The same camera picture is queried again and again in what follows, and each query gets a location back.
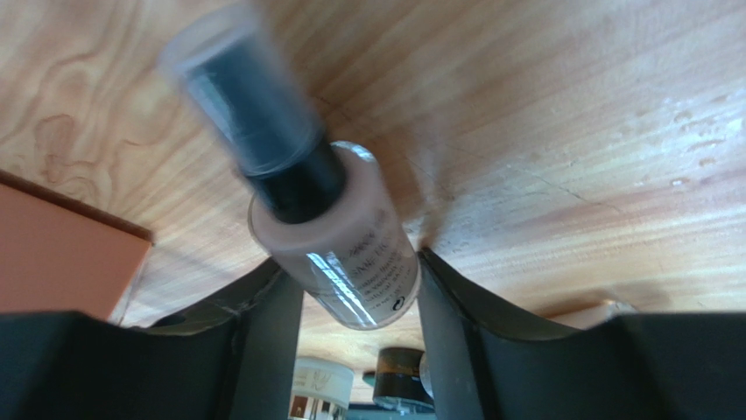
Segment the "orange drawer box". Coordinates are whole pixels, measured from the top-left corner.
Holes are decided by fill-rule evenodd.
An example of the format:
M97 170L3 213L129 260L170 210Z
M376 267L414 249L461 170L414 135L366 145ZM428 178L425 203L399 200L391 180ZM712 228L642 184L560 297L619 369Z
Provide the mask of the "orange drawer box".
M1 174L1 311L79 311L121 323L151 251L147 232Z

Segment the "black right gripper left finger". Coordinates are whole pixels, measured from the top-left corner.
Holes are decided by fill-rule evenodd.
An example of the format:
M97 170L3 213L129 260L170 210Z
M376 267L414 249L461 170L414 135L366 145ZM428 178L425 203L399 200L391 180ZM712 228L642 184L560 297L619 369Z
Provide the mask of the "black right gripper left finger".
M283 419L303 293L272 260L154 325L1 317L4 419Z

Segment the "foundation bottle black cap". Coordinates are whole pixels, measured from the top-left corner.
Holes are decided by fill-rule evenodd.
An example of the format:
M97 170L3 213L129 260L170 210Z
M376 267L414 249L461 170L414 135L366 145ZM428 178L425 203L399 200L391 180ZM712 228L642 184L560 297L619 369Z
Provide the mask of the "foundation bottle black cap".
M375 156L325 123L244 3L180 31L160 67L215 129L252 189L250 232L337 322L402 318L421 284L416 252Z

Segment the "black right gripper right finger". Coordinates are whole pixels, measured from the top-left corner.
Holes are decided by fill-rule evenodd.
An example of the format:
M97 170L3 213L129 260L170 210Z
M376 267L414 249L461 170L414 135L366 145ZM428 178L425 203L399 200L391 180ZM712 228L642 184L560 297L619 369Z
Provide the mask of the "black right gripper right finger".
M742 419L741 312L542 318L419 252L419 314L439 419Z

